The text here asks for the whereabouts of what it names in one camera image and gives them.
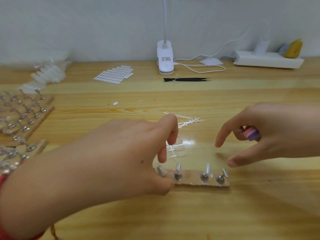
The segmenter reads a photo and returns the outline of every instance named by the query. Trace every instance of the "tweezers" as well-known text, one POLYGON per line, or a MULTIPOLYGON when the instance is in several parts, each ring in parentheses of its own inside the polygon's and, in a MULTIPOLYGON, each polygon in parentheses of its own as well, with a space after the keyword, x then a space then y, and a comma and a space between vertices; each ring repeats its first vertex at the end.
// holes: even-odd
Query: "tweezers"
POLYGON ((163 78, 165 82, 207 82, 206 78, 192 77, 192 78, 163 78))

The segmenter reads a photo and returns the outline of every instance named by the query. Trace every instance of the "finger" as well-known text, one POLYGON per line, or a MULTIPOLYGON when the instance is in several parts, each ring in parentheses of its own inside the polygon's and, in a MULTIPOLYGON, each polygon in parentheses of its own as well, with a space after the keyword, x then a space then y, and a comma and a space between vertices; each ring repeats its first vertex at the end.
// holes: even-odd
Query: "finger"
POLYGON ((236 168, 270 158, 272 157, 267 152, 265 143, 261 141, 231 156, 227 164, 230 168, 236 168))
POLYGON ((215 146, 221 147, 228 135, 230 135, 233 130, 238 129, 242 126, 250 125, 252 121, 250 117, 251 115, 247 113, 246 110, 243 110, 242 112, 238 113, 236 116, 225 122, 218 132, 215 146))
POLYGON ((243 134, 243 132, 245 132, 245 129, 243 127, 240 127, 238 129, 234 129, 233 133, 234 136, 239 140, 239 141, 246 141, 248 140, 245 135, 243 134))
POLYGON ((150 194, 166 195, 174 187, 174 181, 170 178, 162 178, 155 174, 152 178, 152 190, 150 194))
POLYGON ((168 141, 169 145, 174 145, 178 137, 178 120, 174 114, 168 114, 157 123, 160 129, 159 138, 168 141))
POLYGON ((164 146, 158 152, 158 162, 165 163, 166 161, 167 161, 167 145, 164 144, 164 146))

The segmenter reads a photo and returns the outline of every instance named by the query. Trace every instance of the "wrist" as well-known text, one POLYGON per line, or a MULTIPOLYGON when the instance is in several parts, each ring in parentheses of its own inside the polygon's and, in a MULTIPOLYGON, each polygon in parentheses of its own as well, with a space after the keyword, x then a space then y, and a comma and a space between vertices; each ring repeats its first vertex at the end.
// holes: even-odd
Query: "wrist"
POLYGON ((0 191, 0 221, 14 239, 28 239, 50 225, 90 206, 58 149, 29 159, 0 191))

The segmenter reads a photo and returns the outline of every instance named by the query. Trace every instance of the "white power strip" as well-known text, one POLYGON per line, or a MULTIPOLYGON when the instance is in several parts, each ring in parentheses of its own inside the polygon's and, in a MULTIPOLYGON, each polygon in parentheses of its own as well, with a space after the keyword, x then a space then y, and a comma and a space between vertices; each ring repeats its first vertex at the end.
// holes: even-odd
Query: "white power strip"
POLYGON ((274 67, 274 68, 299 68, 304 59, 285 58, 278 53, 266 52, 263 55, 254 55, 251 51, 235 51, 234 63, 238 66, 274 67))

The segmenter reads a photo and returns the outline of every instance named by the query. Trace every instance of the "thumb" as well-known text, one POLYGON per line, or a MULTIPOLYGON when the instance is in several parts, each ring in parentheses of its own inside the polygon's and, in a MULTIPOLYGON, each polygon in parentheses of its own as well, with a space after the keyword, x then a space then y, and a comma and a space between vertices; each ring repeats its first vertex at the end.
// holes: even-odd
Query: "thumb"
POLYGON ((228 159, 227 164, 230 168, 236 168, 269 158, 270 157, 265 150, 264 143, 260 141, 257 144, 231 156, 228 159))
POLYGON ((152 194, 155 195, 166 195, 174 187, 174 181, 170 178, 162 178, 159 175, 155 175, 152 180, 153 190, 152 194))

